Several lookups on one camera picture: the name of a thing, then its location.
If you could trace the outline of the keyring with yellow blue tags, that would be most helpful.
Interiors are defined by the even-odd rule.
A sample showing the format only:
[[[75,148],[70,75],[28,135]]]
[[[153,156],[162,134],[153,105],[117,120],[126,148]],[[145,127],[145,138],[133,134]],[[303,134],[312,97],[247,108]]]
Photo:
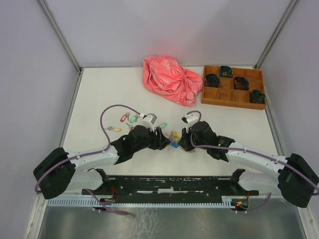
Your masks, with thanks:
[[[186,151],[185,148],[183,148],[182,146],[178,145],[178,142],[180,141],[181,137],[178,136],[178,133],[176,131],[171,131],[170,135],[165,134],[165,136],[167,136],[170,139],[170,144],[173,148],[180,148],[183,151]]]

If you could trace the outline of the green tag key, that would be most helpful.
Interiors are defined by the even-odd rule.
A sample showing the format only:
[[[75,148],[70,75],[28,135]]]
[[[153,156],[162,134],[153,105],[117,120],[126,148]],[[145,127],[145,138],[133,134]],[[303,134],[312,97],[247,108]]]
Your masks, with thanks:
[[[161,128],[161,129],[163,129],[163,128],[165,128],[165,127],[167,127],[167,123],[166,123],[166,122],[161,123],[161,124],[159,125],[159,128]]]
[[[139,115],[139,114],[136,114],[136,115],[132,116],[132,117],[129,119],[129,123],[130,123],[130,124],[136,123],[139,118],[140,118],[140,115]]]

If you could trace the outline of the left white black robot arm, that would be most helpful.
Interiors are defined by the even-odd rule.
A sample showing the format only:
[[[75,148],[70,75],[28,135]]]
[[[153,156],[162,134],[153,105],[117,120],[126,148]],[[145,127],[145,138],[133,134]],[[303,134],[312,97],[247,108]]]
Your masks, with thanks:
[[[110,190],[110,181],[100,174],[91,176],[89,170],[124,163],[143,149],[163,150],[169,144],[170,140],[164,136],[160,127],[150,130],[138,125],[128,134],[100,149],[69,153],[58,147],[33,170],[36,179],[34,190],[45,199],[53,199],[66,191],[78,189],[106,194]]]

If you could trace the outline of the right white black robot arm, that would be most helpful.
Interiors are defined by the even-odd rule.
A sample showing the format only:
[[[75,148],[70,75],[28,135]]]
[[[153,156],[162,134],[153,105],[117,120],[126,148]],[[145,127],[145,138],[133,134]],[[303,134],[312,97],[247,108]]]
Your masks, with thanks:
[[[179,146],[185,151],[203,149],[216,160],[244,165],[254,173],[241,171],[229,181],[229,190],[240,195],[246,191],[280,192],[291,204],[305,208],[310,199],[319,194],[319,178],[308,163],[298,154],[280,156],[254,150],[232,138],[216,135],[205,121],[182,119]]]

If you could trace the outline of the red tag key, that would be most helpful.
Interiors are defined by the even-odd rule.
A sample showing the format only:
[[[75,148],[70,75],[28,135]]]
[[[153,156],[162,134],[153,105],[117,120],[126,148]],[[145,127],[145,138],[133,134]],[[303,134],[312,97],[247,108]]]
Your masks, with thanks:
[[[125,113],[121,116],[120,122],[126,122],[130,120],[130,113]]]

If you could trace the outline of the yellow tag key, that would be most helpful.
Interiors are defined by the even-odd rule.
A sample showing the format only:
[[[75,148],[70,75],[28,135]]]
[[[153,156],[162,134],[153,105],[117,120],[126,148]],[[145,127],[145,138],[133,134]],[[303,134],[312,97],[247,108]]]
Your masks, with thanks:
[[[109,126],[109,127],[105,128],[105,130],[114,131],[114,132],[122,132],[122,129],[121,129],[121,128],[119,128],[119,127],[114,127],[114,126]]]

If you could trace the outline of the wooden compartment tray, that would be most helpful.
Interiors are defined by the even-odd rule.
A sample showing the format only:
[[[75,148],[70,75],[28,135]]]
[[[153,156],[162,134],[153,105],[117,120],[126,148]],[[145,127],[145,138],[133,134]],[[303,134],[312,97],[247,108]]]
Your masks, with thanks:
[[[204,84],[201,96],[201,102],[203,104],[254,110],[265,109],[266,99],[264,104],[250,103],[249,99],[249,93],[252,90],[259,90],[265,94],[264,79],[261,70],[232,67],[233,77],[225,78],[219,76],[219,67],[220,66],[205,65],[203,68],[203,80],[205,80],[207,74],[211,73],[216,74],[220,79],[218,88],[206,87]],[[248,80],[249,90],[234,89],[233,79],[236,76],[242,76]]]

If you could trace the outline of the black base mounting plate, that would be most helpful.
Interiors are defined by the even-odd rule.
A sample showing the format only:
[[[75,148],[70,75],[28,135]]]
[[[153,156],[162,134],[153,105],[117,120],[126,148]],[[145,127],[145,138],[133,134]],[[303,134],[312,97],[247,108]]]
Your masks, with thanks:
[[[231,176],[145,176],[106,175],[99,169],[102,185],[91,190],[96,196],[114,196],[116,201],[208,202],[223,196],[258,196],[257,190],[245,190],[238,183],[244,172],[238,169]]]

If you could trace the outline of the pink crumpled cloth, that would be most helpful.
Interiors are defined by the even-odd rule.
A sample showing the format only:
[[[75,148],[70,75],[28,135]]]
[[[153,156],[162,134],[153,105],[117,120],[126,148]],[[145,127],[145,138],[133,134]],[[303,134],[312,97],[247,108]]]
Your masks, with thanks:
[[[142,83],[149,92],[184,107],[195,104],[196,95],[203,87],[199,74],[183,68],[168,56],[144,59]]]

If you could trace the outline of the dark roll left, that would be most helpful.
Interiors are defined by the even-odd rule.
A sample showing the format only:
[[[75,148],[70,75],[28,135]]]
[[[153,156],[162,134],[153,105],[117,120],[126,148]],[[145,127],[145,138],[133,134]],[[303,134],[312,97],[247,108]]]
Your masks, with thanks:
[[[205,86],[218,88],[220,85],[220,79],[216,74],[207,74],[205,76]]]

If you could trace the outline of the dark roll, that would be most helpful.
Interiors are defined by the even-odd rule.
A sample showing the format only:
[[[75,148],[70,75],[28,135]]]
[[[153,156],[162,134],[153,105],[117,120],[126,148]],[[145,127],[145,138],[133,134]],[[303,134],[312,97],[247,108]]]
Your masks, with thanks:
[[[225,78],[233,77],[233,69],[229,66],[220,66],[219,67],[219,76]]]
[[[243,91],[249,90],[249,82],[245,77],[236,76],[233,79],[233,83],[234,83],[234,89],[236,90],[243,90]]]
[[[205,86],[218,88],[220,85],[220,79],[216,74],[207,74],[205,76]]]
[[[264,104],[265,103],[265,94],[259,90],[252,90],[249,93],[250,103],[255,104]]]

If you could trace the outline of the dark roll centre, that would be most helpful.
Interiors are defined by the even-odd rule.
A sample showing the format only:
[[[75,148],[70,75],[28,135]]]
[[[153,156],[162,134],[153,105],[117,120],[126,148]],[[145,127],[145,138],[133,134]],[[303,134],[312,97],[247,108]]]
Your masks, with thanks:
[[[243,91],[249,90],[249,82],[245,77],[236,76],[233,79],[233,83],[234,83],[234,89],[236,90],[243,90]]]

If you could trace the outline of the dark roll top middle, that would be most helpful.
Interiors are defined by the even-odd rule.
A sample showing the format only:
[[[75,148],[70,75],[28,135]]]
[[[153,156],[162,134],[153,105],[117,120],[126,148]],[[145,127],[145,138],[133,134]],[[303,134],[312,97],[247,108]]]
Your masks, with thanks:
[[[233,69],[229,66],[220,66],[219,67],[219,76],[225,78],[233,77]]]

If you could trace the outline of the dark roll right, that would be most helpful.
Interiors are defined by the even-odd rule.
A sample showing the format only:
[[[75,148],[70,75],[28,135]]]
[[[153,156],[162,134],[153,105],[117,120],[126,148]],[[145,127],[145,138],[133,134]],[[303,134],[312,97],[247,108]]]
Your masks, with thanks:
[[[264,104],[265,103],[265,94],[259,90],[252,90],[249,93],[250,103],[255,104]]]

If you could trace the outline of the aluminium frame rail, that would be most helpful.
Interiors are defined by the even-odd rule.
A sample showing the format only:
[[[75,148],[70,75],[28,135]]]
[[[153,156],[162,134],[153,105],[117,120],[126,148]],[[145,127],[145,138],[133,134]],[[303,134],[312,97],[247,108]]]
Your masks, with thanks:
[[[53,206],[53,207],[78,207],[82,204],[85,199],[83,195],[79,192],[63,193],[60,196],[47,200],[42,194],[37,194],[36,199],[39,200],[40,204],[43,206]]]

